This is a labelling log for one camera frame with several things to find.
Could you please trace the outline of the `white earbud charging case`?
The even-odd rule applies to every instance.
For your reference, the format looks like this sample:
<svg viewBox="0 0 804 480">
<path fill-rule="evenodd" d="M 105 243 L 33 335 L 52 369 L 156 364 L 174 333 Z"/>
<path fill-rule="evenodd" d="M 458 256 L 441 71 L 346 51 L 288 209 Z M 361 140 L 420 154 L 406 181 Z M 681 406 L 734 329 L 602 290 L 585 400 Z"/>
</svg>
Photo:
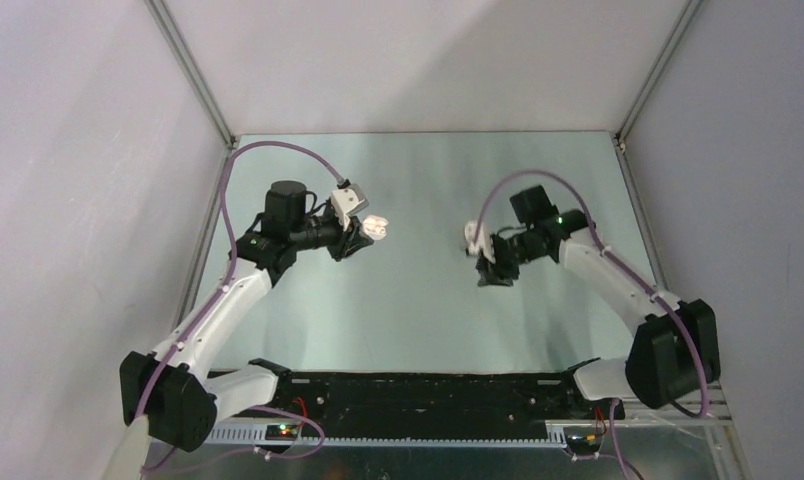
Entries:
<svg viewBox="0 0 804 480">
<path fill-rule="evenodd" d="M 368 238 L 379 241 L 387 236 L 389 221 L 384 217 L 368 215 L 361 222 L 361 232 Z"/>
</svg>

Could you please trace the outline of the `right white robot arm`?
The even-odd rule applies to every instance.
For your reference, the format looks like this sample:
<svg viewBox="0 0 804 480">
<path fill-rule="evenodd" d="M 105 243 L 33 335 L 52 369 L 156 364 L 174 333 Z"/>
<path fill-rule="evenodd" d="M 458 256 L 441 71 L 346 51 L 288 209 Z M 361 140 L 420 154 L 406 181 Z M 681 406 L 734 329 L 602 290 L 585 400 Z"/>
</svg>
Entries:
<svg viewBox="0 0 804 480">
<path fill-rule="evenodd" d="M 697 392 L 696 413 L 706 414 L 708 387 L 721 373 L 713 309 L 651 283 L 602 241 L 588 213 L 559 211 L 542 186 L 513 195 L 510 203 L 519 222 L 511 236 L 491 231 L 480 219 L 464 226 L 465 250 L 476 260 L 479 286 L 510 286 L 521 266 L 549 258 L 591 287 L 632 338 L 627 356 L 573 369 L 573 382 L 559 392 L 563 411 L 584 418 L 600 400 L 614 398 L 660 409 Z"/>
</svg>

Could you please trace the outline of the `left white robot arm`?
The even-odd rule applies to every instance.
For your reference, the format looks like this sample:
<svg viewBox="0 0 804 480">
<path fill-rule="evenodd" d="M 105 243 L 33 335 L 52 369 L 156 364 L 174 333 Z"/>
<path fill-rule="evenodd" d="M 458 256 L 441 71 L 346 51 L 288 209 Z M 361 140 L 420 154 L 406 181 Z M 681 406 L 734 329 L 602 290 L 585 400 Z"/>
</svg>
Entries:
<svg viewBox="0 0 804 480">
<path fill-rule="evenodd" d="M 386 218 L 358 216 L 368 205 L 358 185 L 340 184 L 319 214 L 307 210 L 309 194 L 301 182 L 274 182 L 250 228 L 229 238 L 225 270 L 203 304 L 150 352 L 125 357 L 119 376 L 126 424 L 143 417 L 148 438 L 192 452 L 217 423 L 237 413 L 255 406 L 275 417 L 290 411 L 294 390 L 269 367 L 249 364 L 214 379 L 208 374 L 226 341 L 299 253 L 324 249 L 342 261 L 386 237 Z"/>
</svg>

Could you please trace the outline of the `right circuit board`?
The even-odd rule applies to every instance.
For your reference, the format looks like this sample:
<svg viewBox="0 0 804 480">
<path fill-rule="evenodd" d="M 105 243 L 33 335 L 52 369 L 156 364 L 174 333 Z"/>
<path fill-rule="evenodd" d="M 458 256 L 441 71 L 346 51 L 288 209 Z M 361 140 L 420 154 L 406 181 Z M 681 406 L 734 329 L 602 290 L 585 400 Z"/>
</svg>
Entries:
<svg viewBox="0 0 804 480">
<path fill-rule="evenodd" d="M 604 437 L 601 434 L 568 434 L 565 451 L 571 457 L 596 458 L 599 456 Z"/>
</svg>

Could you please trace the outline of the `circuit board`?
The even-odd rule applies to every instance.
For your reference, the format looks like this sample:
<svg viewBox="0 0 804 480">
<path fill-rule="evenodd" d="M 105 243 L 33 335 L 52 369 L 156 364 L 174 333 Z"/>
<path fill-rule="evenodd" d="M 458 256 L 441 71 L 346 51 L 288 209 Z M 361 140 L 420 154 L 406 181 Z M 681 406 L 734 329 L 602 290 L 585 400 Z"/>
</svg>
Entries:
<svg viewBox="0 0 804 480">
<path fill-rule="evenodd" d="M 565 451 L 571 457 L 596 458 L 599 456 L 604 437 L 601 434 L 568 434 Z"/>
<path fill-rule="evenodd" d="M 265 442 L 296 442 L 301 436 L 301 424 L 269 424 L 264 432 Z"/>
</svg>

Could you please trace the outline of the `left circuit board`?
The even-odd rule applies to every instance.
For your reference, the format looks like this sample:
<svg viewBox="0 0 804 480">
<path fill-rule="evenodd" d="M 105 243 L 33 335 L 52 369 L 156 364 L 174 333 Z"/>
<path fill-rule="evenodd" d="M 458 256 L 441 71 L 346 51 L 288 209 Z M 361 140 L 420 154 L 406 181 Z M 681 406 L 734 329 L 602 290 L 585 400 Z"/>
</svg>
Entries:
<svg viewBox="0 0 804 480">
<path fill-rule="evenodd" d="M 264 432 L 265 442 L 296 442 L 301 436 L 301 424 L 269 424 Z"/>
</svg>

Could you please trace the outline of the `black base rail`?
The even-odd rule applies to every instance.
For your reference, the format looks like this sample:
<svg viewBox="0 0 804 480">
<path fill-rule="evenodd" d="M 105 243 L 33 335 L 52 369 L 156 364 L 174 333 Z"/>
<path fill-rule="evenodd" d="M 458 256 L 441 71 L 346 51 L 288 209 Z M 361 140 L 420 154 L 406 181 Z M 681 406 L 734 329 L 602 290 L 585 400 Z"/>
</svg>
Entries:
<svg viewBox="0 0 804 480">
<path fill-rule="evenodd" d="M 595 421 L 621 406 L 588 400 L 562 372 L 451 374 L 292 370 L 278 375 L 272 407 L 304 414 L 331 441 L 528 443 L 552 439 L 556 421 Z"/>
</svg>

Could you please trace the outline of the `right aluminium frame post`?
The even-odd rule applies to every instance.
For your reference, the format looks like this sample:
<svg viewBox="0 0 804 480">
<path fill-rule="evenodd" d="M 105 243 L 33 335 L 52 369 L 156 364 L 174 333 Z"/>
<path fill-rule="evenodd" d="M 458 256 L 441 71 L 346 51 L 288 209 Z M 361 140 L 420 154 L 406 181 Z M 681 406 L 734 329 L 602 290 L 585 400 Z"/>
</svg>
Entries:
<svg viewBox="0 0 804 480">
<path fill-rule="evenodd" d="M 685 39 L 703 5 L 703 0 L 687 0 L 677 15 L 673 27 L 663 41 L 658 54 L 641 83 L 638 93 L 631 102 L 615 133 L 614 138 L 621 150 L 625 149 L 629 135 L 634 129 L 653 92 L 660 84 L 665 71 L 673 60 L 673 56 L 677 53 L 680 44 Z"/>
</svg>

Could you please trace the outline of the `aluminium frame post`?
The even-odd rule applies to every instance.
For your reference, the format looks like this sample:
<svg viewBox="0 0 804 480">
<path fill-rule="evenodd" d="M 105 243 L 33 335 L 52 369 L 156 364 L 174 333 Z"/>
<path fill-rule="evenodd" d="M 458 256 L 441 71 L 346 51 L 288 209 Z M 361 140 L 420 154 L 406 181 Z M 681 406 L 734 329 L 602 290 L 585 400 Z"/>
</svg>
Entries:
<svg viewBox="0 0 804 480">
<path fill-rule="evenodd" d="M 658 54 L 641 83 L 638 93 L 631 102 L 615 133 L 614 138 L 621 150 L 625 149 L 629 135 L 634 129 L 653 92 L 660 84 L 665 71 L 673 60 L 673 56 L 677 53 L 680 44 L 685 39 L 703 5 L 703 0 L 687 0 L 677 15 L 673 27 L 663 41 Z"/>
<path fill-rule="evenodd" d="M 217 137 L 226 148 L 232 148 L 236 141 L 233 130 L 216 100 L 205 75 L 197 62 L 192 49 L 179 26 L 167 1 L 145 0 L 150 15 L 161 31 L 180 70 L 201 105 L 208 120 L 214 127 Z"/>
</svg>

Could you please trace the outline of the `left aluminium frame post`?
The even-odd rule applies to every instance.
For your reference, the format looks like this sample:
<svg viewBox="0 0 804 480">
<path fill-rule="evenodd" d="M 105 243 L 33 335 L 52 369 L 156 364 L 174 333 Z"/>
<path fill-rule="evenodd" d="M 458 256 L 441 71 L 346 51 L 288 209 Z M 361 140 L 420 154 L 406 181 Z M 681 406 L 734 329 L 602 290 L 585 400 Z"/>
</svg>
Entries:
<svg viewBox="0 0 804 480">
<path fill-rule="evenodd" d="M 179 26 L 167 1 L 145 0 L 150 15 L 161 31 L 180 70 L 201 105 L 208 120 L 214 127 L 217 137 L 226 148 L 232 148 L 236 141 L 233 130 L 216 100 L 205 75 L 197 62 L 192 49 Z"/>
</svg>

